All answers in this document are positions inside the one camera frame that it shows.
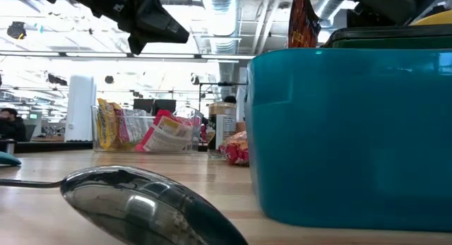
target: ceiling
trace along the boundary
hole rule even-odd
[[[186,44],[147,44],[143,53],[257,55],[285,48],[292,0],[269,0],[266,9],[265,0],[161,1],[190,32],[189,41]],[[314,6],[317,1],[311,0]],[[354,5],[352,2],[340,5],[331,16],[333,24],[322,30],[319,42],[325,42],[334,30],[345,27],[345,8]],[[24,40],[6,34],[13,21],[25,23],[27,36]],[[45,0],[0,0],[0,50],[129,53],[128,36],[114,21],[104,16],[94,17],[90,9],[73,0],[57,0],[55,4]],[[243,80],[239,77],[238,63],[216,61],[0,56],[0,63],[2,88],[7,89],[2,92],[4,103],[0,105],[26,101],[30,103],[27,106],[34,108],[35,102],[44,101],[47,109],[54,107],[62,112],[67,104],[67,87],[49,83],[49,73],[68,83],[71,75],[92,75],[96,78],[99,96],[115,102],[131,102],[130,90],[138,90],[145,92],[144,97],[174,98],[182,105],[194,107],[198,106],[198,86],[191,84],[192,75],[199,76],[202,82]],[[105,76],[114,76],[114,83],[106,84]],[[28,90],[14,90],[14,87]],[[212,102],[227,94],[223,89],[210,90],[213,94],[207,94],[203,102]]]

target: ceiling duct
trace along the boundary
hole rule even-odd
[[[341,0],[318,0],[314,5],[316,15],[321,19],[322,28],[332,28],[334,16],[339,12]]]
[[[229,37],[237,36],[239,0],[203,0],[203,3],[207,12],[212,15],[209,28],[209,33],[214,36],[210,39],[212,54],[236,54],[238,41]],[[220,82],[237,82],[238,64],[219,63],[218,66]],[[235,92],[235,88],[231,87],[219,89],[222,99]]]

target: teal bin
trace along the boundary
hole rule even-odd
[[[267,216],[452,231],[452,50],[274,51],[249,62],[246,91]]]

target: desk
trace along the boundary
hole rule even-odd
[[[0,177],[57,181],[77,169],[131,165],[185,184],[220,209],[252,245],[450,245],[452,234],[292,227],[261,214],[247,167],[195,155],[93,153],[91,150],[17,155],[22,167]],[[5,245],[120,245],[79,216],[57,189],[0,187],[0,241]]]

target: red and white snack bag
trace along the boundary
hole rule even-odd
[[[229,165],[249,165],[246,131],[236,133],[220,145],[220,152]]]
[[[188,119],[175,117],[168,110],[159,110],[143,140],[135,147],[141,152],[173,152],[191,143],[193,126]]]

